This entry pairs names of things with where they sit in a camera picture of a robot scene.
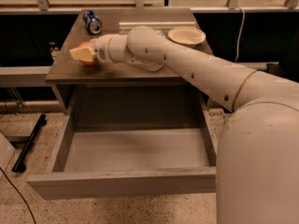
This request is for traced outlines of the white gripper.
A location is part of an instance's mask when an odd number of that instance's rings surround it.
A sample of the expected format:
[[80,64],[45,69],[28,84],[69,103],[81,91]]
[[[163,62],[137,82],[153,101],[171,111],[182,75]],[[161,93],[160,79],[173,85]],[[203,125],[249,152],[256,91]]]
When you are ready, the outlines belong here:
[[112,35],[102,35],[94,42],[93,52],[91,47],[78,47],[69,50],[71,57],[74,60],[83,62],[92,62],[96,57],[100,63],[113,63],[109,55],[109,42],[112,39]]

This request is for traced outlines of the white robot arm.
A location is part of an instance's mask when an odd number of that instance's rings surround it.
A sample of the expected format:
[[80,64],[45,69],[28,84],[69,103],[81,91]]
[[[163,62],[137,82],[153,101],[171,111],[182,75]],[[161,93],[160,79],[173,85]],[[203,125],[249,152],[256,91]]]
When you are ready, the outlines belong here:
[[231,111],[217,148],[218,224],[299,224],[299,84],[190,49],[147,26],[73,48],[82,62],[160,64]]

